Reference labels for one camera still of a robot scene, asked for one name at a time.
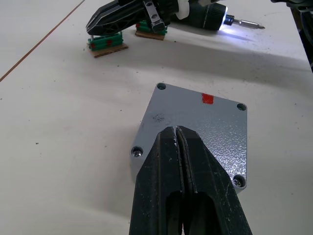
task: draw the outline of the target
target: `textured gray surface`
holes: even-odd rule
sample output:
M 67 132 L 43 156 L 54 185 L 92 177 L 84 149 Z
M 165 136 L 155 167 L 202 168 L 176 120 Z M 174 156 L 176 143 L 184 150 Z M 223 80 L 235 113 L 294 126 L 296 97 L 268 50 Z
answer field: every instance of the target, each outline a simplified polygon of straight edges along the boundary
M 158 132 L 167 126 L 185 126 L 195 130 L 230 178 L 240 174 L 246 180 L 247 110 L 238 102 L 214 97 L 213 104 L 202 101 L 202 93 L 166 84 L 155 88 L 133 146 L 143 153 L 132 159 L 133 174 L 139 171 Z

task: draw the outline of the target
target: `screw hole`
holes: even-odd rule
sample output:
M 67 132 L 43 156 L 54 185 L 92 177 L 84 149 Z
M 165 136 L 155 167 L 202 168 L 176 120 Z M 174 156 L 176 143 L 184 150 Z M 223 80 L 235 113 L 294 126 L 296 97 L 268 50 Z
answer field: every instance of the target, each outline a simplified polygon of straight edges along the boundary
M 160 90 L 164 90 L 166 88 L 166 85 L 164 83 L 158 83 L 156 87 Z
M 244 104 L 237 104 L 237 108 L 241 111 L 246 110 L 246 106 Z
M 239 188 L 244 188 L 246 186 L 246 180 L 242 175 L 235 175 L 233 181 L 235 186 Z
M 141 147 L 135 146 L 134 148 L 132 148 L 131 153 L 132 153 L 133 157 L 137 158 L 137 157 L 140 157 L 142 155 L 143 150 Z

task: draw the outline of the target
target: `white table surface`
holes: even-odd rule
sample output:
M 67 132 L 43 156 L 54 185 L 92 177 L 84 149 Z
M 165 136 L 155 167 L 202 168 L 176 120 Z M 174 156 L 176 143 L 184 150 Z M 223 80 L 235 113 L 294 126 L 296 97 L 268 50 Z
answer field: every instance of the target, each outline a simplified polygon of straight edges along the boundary
M 313 76 L 292 15 L 223 3 L 266 29 L 173 26 L 162 42 L 132 27 L 128 50 L 94 59 L 85 25 L 104 1 L 87 0 L 1 82 L 1 234 L 128 234 L 129 150 L 160 81 L 245 103 L 253 234 L 312 233 Z
M 82 0 L 1 0 L 0 78 Z

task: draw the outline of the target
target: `red mark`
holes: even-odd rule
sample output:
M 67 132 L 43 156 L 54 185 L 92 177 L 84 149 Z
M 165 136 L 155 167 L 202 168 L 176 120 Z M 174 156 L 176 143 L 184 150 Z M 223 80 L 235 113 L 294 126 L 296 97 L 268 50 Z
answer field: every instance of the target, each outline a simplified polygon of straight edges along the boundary
M 202 93 L 202 102 L 204 104 L 213 104 L 214 103 L 214 96 L 210 94 Z
M 107 46 L 111 46 L 113 40 L 107 40 Z

